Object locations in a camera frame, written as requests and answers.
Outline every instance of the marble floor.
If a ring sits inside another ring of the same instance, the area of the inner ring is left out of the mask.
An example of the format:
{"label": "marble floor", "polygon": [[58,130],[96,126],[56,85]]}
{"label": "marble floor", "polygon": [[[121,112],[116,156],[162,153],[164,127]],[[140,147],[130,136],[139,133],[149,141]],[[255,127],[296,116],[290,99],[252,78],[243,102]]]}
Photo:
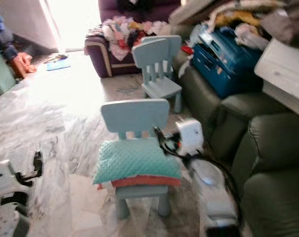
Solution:
{"label": "marble floor", "polygon": [[[131,215],[118,221],[113,190],[92,185],[99,144],[117,139],[100,114],[107,101],[142,98],[141,75],[100,79],[83,52],[70,54],[71,67],[30,74],[0,96],[0,161],[9,158],[16,172],[32,171],[36,150],[43,153],[43,176],[29,202],[28,237],[197,237],[195,191],[183,169],[181,186],[170,188],[172,213],[161,218],[157,199],[128,200]],[[190,117],[170,111],[164,132]]]}

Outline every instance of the sofa armrest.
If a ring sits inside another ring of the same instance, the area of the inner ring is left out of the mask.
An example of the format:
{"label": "sofa armrest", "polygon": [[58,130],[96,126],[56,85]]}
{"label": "sofa armrest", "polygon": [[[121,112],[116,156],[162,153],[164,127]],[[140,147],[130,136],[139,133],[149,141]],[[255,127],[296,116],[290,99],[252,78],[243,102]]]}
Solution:
{"label": "sofa armrest", "polygon": [[249,119],[263,114],[275,114],[286,112],[288,109],[272,99],[263,92],[231,95],[223,100],[220,106],[219,119],[222,120],[223,113],[232,113],[242,120]]}
{"label": "sofa armrest", "polygon": [[180,35],[182,42],[190,38],[190,34],[195,26],[194,25],[177,25],[171,27],[172,35]]}
{"label": "sofa armrest", "polygon": [[299,116],[294,113],[260,116],[249,125],[257,149],[253,173],[299,167]]}
{"label": "sofa armrest", "polygon": [[112,76],[108,51],[108,41],[103,37],[89,37],[85,40],[85,54],[92,60],[96,72],[101,78]]}

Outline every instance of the teal cushion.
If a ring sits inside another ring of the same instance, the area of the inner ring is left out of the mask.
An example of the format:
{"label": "teal cushion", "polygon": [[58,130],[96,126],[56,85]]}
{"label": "teal cushion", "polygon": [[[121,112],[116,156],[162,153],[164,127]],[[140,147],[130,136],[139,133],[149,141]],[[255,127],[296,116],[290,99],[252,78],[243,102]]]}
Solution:
{"label": "teal cushion", "polygon": [[173,156],[166,156],[156,138],[106,141],[101,144],[93,184],[135,175],[180,179],[180,162]]}

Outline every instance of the purple sofa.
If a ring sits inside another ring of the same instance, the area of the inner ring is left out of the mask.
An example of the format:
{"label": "purple sofa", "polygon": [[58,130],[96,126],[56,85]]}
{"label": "purple sofa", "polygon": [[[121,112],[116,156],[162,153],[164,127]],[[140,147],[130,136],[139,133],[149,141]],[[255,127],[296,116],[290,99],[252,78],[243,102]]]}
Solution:
{"label": "purple sofa", "polygon": [[[111,19],[113,16],[122,15],[117,9],[116,0],[98,0],[101,21]],[[169,15],[181,5],[181,0],[152,0],[153,7],[150,11],[126,11],[123,15],[133,17],[136,22],[166,21]],[[129,53],[123,61],[118,61],[108,50],[109,44],[102,37],[89,37],[85,40],[85,52],[90,56],[96,72],[101,78],[114,75],[139,73],[135,66],[133,56]]]}

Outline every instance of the blue toolbox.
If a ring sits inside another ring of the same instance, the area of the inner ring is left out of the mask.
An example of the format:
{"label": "blue toolbox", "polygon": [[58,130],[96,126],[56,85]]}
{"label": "blue toolbox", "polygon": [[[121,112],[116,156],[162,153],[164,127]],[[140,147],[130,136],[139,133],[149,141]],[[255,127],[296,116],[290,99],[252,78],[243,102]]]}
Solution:
{"label": "blue toolbox", "polygon": [[254,67],[262,52],[240,46],[231,35],[219,31],[208,33],[207,25],[200,29],[192,63],[211,84],[220,98],[243,92],[260,91],[262,79]]}

